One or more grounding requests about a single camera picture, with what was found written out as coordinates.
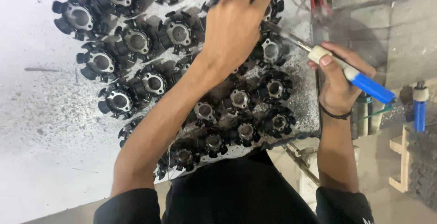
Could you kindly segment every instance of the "blue handle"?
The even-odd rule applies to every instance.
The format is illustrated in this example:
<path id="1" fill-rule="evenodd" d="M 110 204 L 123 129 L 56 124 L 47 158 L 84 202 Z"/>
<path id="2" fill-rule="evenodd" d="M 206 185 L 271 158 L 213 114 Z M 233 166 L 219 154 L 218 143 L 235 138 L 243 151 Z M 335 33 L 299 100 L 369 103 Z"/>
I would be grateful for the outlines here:
<path id="1" fill-rule="evenodd" d="M 416 132 L 424 132 L 425 131 L 425 118 L 427 103 L 414 101 L 414 130 Z"/>
<path id="2" fill-rule="evenodd" d="M 368 93 L 373 98 L 378 99 L 381 103 L 389 104 L 396 98 L 394 93 L 374 82 L 372 79 L 368 78 L 362 73 L 357 74 L 355 78 L 350 80 L 350 82 L 354 86 Z"/>

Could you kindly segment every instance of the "green wire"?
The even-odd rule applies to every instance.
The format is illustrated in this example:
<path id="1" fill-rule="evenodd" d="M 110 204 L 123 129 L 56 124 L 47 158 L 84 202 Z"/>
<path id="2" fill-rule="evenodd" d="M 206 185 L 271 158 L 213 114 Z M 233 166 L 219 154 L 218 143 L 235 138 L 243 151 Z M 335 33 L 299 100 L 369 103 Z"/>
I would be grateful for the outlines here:
<path id="1" fill-rule="evenodd" d="M 387 104 L 387 105 L 384 107 L 384 109 L 379 110 L 379 111 L 377 111 L 377 112 L 375 112 L 375 113 L 373 113 L 373 114 L 371 114 L 371 115 L 368 115 L 368 116 L 362 117 L 362 118 L 360 118 L 360 119 L 357 119 L 356 121 L 354 121 L 354 123 L 357 122 L 357 121 L 359 121 L 359 120 L 364 120 L 364 119 L 370 118 L 370 117 L 372 117 L 372 116 L 374 116 L 374 115 L 378 115 L 378 114 L 381 114 L 381 113 L 384 113 L 384 112 L 390 111 L 390 110 L 393 109 L 393 107 L 394 107 L 394 104 Z"/>

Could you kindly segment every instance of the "hand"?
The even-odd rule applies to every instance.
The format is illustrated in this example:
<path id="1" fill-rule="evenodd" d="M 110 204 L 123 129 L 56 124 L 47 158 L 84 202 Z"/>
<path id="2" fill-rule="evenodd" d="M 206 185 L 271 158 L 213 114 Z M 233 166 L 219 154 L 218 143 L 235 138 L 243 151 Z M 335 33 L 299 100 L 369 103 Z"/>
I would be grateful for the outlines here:
<path id="1" fill-rule="evenodd" d="M 270 1 L 220 0 L 208 12 L 205 44 L 199 55 L 215 85 L 242 65 L 254 49 Z"/>
<path id="2" fill-rule="evenodd" d="M 321 45 L 345 59 L 348 64 L 367 77 L 373 78 L 375 76 L 376 70 L 350 49 L 331 42 L 322 42 Z M 314 61 L 309 60 L 308 65 L 312 70 L 317 70 L 318 65 Z M 340 66 L 330 56 L 324 56 L 320 59 L 320 68 L 326 76 L 325 84 L 320 91 L 320 104 L 333 115 L 343 115 L 351 111 L 361 89 L 347 82 Z"/>

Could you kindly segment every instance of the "blue soldering iron handle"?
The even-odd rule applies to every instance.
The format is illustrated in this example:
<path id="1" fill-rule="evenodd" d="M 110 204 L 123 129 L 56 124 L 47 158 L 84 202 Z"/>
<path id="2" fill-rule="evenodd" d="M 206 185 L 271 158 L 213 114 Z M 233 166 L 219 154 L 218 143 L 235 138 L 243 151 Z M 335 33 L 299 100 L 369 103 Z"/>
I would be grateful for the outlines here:
<path id="1" fill-rule="evenodd" d="M 414 101 L 414 130 L 416 132 L 425 131 L 425 118 L 427 103 L 425 101 Z"/>
<path id="2" fill-rule="evenodd" d="M 329 55 L 331 56 L 343 70 L 344 76 L 348 81 L 350 81 L 354 86 L 368 93 L 373 98 L 376 98 L 384 104 L 390 104 L 396 100 L 396 96 L 387 88 L 376 83 L 372 79 L 365 76 L 363 73 L 343 61 L 337 56 L 334 56 L 329 50 L 321 47 L 314 46 L 314 48 L 309 52 L 309 59 L 313 60 L 319 64 L 319 60 L 323 57 Z"/>
<path id="3" fill-rule="evenodd" d="M 384 104 L 390 104 L 396 98 L 395 94 L 377 82 L 368 78 L 362 73 L 358 73 L 349 80 L 354 86 L 368 93 L 373 98 Z"/>

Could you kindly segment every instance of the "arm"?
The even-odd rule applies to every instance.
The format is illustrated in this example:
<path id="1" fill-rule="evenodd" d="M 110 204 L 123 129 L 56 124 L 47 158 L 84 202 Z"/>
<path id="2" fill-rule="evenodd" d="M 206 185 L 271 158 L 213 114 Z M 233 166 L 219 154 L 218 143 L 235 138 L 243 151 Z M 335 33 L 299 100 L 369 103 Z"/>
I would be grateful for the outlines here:
<path id="1" fill-rule="evenodd" d="M 153 170 L 195 103 L 247 59 L 271 0 L 221 0 L 207 15 L 202 52 L 181 80 L 149 111 L 121 149 L 111 196 L 153 188 Z"/>
<path id="2" fill-rule="evenodd" d="M 375 69 L 356 53 L 337 44 L 323 42 L 322 46 L 345 59 L 366 76 L 373 78 Z M 308 65 L 317 69 L 317 64 Z M 329 56 L 320 61 L 326 81 L 320 91 L 320 104 L 333 115 L 348 113 L 361 90 L 349 85 L 340 66 Z M 332 118 L 323 113 L 322 137 L 317 151 L 320 185 L 344 192 L 358 192 L 358 175 L 351 138 L 351 121 Z"/>

